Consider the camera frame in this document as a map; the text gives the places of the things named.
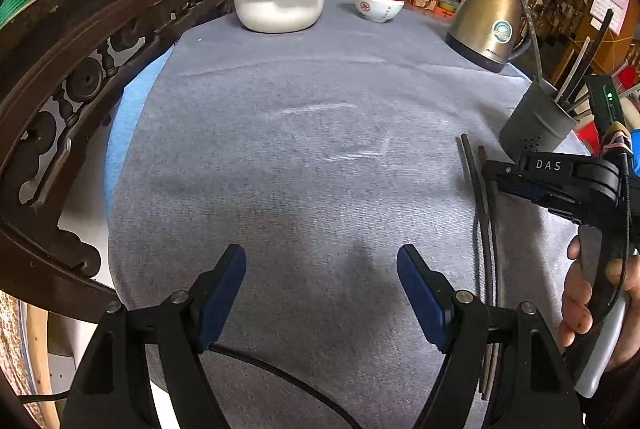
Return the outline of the wooden stair railing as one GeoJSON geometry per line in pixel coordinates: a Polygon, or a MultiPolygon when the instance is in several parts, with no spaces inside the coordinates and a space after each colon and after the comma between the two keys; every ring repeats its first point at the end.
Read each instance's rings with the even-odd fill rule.
{"type": "Polygon", "coordinates": [[[587,15],[591,0],[526,0],[535,19],[541,68],[550,79],[570,40],[587,15]]]}

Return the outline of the dark metal utensil holder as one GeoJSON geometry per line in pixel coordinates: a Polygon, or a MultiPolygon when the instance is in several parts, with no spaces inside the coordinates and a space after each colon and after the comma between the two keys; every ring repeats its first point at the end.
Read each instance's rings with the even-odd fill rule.
{"type": "Polygon", "coordinates": [[[577,122],[555,102],[556,89],[533,82],[499,133],[503,152],[518,161],[526,152],[553,152],[577,122]]]}

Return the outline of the dark chopstick eight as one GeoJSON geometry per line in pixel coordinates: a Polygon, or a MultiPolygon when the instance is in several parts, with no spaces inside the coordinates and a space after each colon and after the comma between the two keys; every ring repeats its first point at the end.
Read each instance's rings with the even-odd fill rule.
{"type": "Polygon", "coordinates": [[[586,51],[589,48],[590,42],[591,42],[591,38],[590,37],[586,37],[584,43],[582,44],[582,48],[580,49],[579,53],[576,56],[576,59],[575,59],[575,62],[573,64],[572,68],[570,68],[570,72],[568,73],[566,79],[564,80],[564,82],[560,86],[560,89],[558,90],[558,93],[556,93],[556,95],[555,95],[554,103],[557,103],[557,104],[560,105],[561,97],[564,95],[564,93],[566,92],[567,88],[570,86],[570,82],[572,82],[572,79],[574,78],[580,63],[582,62],[582,59],[584,58],[584,56],[586,54],[586,51]]]}

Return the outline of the dark chopstick two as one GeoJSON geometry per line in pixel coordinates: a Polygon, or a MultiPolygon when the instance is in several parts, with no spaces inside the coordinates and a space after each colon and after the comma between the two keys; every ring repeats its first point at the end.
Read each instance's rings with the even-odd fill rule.
{"type": "MultiPolygon", "coordinates": [[[[480,177],[482,178],[482,189],[484,193],[484,205],[486,227],[485,232],[489,236],[488,248],[483,250],[484,255],[489,257],[489,262],[485,264],[485,276],[488,277],[491,288],[487,288],[487,302],[492,307],[498,307],[501,300],[500,290],[500,263],[498,255],[498,239],[497,239],[497,205],[494,183],[486,178],[484,173],[485,164],[488,161],[488,155],[484,146],[477,147],[477,155],[480,160],[480,177]]],[[[491,396],[492,388],[497,376],[497,368],[499,362],[500,345],[493,343],[488,345],[487,355],[485,357],[485,369],[482,381],[482,400],[488,401],[491,396]]]]}

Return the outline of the dark chopstick three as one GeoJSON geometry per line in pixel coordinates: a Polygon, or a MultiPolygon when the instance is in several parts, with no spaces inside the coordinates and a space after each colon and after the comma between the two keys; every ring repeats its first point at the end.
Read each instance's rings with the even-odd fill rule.
{"type": "Polygon", "coordinates": [[[580,105],[585,104],[587,100],[589,100],[589,97],[589,91],[587,91],[585,94],[582,94],[581,97],[579,97],[572,105],[570,105],[570,107],[567,109],[567,112],[569,112],[570,114],[574,112],[580,105]]]}

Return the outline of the dark chopstick seven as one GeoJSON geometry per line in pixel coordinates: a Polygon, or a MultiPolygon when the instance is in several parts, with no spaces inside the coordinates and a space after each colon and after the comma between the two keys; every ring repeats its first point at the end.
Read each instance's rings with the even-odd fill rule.
{"type": "Polygon", "coordinates": [[[532,42],[531,46],[533,48],[533,56],[534,56],[534,64],[535,64],[535,81],[540,83],[544,81],[544,76],[542,75],[542,64],[541,64],[541,56],[539,51],[539,45],[537,40],[536,27],[534,23],[534,18],[530,9],[528,7],[526,0],[520,0],[523,15],[526,20],[526,26],[528,31],[528,37],[530,42],[532,42]]]}

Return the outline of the dark chopstick six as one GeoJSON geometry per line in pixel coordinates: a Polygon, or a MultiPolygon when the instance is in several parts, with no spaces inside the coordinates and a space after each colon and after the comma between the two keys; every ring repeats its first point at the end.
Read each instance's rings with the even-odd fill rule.
{"type": "Polygon", "coordinates": [[[604,40],[604,36],[608,31],[608,26],[612,22],[613,16],[614,16],[614,11],[612,7],[610,7],[605,13],[604,19],[602,20],[602,24],[598,31],[598,34],[596,35],[596,38],[590,42],[588,50],[580,59],[580,63],[577,66],[577,69],[575,71],[574,76],[572,77],[572,80],[570,80],[570,84],[568,85],[567,89],[563,93],[563,96],[560,98],[560,104],[565,110],[567,110],[570,107],[570,100],[575,97],[575,95],[579,91],[579,88],[582,86],[582,79],[584,79],[586,71],[588,70],[591,62],[594,59],[594,56],[596,56],[598,49],[600,48],[600,45],[604,40]]]}

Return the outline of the dark chopstick one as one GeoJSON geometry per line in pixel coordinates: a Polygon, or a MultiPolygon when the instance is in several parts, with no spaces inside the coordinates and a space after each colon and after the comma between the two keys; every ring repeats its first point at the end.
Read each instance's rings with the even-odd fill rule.
{"type": "MultiPolygon", "coordinates": [[[[472,183],[475,210],[478,222],[478,228],[480,229],[480,253],[483,257],[483,270],[484,270],[484,303],[488,307],[492,307],[495,303],[495,286],[494,286],[494,272],[492,271],[491,264],[491,248],[489,240],[489,218],[485,208],[485,199],[483,193],[482,184],[480,184],[480,174],[477,171],[477,165],[472,152],[472,147],[469,141],[468,134],[461,134],[461,143],[466,165],[469,169],[469,174],[472,183]]],[[[491,395],[492,377],[494,372],[492,369],[492,358],[494,357],[494,346],[487,345],[486,353],[483,363],[483,375],[480,381],[480,394],[484,401],[488,401],[491,395]]]]}

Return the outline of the grey table cloth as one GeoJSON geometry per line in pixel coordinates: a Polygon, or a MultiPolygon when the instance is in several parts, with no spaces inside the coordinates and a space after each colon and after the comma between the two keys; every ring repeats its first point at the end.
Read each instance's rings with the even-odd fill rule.
{"type": "Polygon", "coordinates": [[[363,19],[326,0],[311,28],[186,32],[125,91],[106,153],[108,265],[120,300],[157,305],[231,244],[247,271],[220,341],[332,397],[365,428],[409,428],[442,361],[396,272],[416,246],[480,290],[460,143],[501,158],[528,89],[445,44],[442,22],[363,19]]]}

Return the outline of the dark carved wooden sideboard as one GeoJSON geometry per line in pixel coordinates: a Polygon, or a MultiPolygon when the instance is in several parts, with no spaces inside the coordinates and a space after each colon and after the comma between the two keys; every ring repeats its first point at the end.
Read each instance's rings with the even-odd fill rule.
{"type": "Polygon", "coordinates": [[[35,0],[1,30],[1,288],[96,323],[115,291],[58,220],[126,86],[230,0],[35,0]]]}

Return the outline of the orange boxes on floor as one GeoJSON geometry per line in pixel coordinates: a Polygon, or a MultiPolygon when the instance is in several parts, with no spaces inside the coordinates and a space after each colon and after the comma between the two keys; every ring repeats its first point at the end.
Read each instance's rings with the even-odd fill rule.
{"type": "Polygon", "coordinates": [[[410,10],[444,19],[453,18],[457,13],[457,3],[449,0],[408,0],[408,5],[410,10]]]}

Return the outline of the gold electric kettle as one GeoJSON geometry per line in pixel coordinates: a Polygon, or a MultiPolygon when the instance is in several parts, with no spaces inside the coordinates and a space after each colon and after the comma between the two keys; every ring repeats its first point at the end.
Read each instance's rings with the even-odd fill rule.
{"type": "Polygon", "coordinates": [[[446,45],[477,66],[501,72],[532,43],[527,36],[516,40],[523,15],[521,0],[462,0],[446,45]]]}

